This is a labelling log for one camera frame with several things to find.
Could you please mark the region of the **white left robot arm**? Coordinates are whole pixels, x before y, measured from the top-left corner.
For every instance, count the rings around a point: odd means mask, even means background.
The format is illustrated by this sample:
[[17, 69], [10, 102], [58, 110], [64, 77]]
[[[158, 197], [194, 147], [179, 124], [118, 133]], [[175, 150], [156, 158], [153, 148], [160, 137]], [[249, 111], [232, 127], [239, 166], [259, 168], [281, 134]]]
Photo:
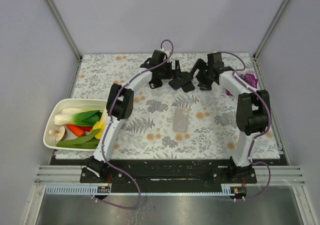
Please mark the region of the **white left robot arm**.
[[160, 88], [163, 80], [175, 77], [172, 62], [170, 62], [172, 54], [172, 49], [167, 52], [163, 48], [155, 50], [124, 85], [111, 86], [105, 106], [107, 117], [102, 123], [105, 128], [102, 129], [99, 144], [86, 165], [86, 169], [96, 177], [101, 178], [105, 167], [110, 164], [113, 145], [119, 130], [133, 112], [135, 93], [145, 85], [149, 85], [151, 89]]

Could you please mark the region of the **silver smartphone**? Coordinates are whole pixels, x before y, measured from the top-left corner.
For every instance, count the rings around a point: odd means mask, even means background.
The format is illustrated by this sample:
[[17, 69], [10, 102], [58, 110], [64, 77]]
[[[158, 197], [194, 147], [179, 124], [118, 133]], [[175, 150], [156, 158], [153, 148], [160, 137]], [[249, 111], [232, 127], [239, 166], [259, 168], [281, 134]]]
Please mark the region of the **silver smartphone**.
[[211, 86], [201, 86], [201, 87], [200, 87], [200, 90], [201, 90], [201, 91], [211, 91], [211, 90], [212, 90], [212, 87], [211, 87]]

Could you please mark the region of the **beige phone case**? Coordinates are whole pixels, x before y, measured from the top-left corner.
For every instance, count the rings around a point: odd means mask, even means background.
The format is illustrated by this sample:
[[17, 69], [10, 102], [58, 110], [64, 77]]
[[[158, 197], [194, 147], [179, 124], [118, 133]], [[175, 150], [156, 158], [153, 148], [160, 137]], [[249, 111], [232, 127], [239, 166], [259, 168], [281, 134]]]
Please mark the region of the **beige phone case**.
[[189, 124], [189, 109], [176, 107], [173, 116], [172, 130], [175, 133], [186, 134]]

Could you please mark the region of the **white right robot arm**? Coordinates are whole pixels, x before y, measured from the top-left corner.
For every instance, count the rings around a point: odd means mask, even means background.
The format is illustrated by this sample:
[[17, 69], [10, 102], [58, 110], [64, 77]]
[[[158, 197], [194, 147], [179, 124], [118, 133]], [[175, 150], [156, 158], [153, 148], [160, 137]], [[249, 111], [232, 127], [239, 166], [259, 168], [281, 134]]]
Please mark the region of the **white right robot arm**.
[[246, 69], [225, 66], [220, 52], [209, 53], [207, 61], [199, 58], [189, 75], [196, 77], [198, 87], [208, 91], [216, 83], [237, 98], [236, 125], [240, 131], [238, 146], [230, 157], [226, 175], [236, 181], [253, 173], [252, 151], [257, 138], [266, 134], [271, 127], [270, 95], [267, 90], [258, 90], [245, 82], [239, 75]]

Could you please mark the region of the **blue smartphone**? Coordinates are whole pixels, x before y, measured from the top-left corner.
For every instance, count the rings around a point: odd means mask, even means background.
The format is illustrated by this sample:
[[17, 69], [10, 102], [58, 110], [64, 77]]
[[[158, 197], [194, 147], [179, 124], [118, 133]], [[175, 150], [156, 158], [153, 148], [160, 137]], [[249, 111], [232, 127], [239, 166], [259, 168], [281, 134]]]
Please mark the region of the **blue smartphone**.
[[168, 82], [168, 84], [174, 90], [178, 90], [191, 81], [192, 81], [191, 77], [175, 78], [175, 79], [170, 80]]

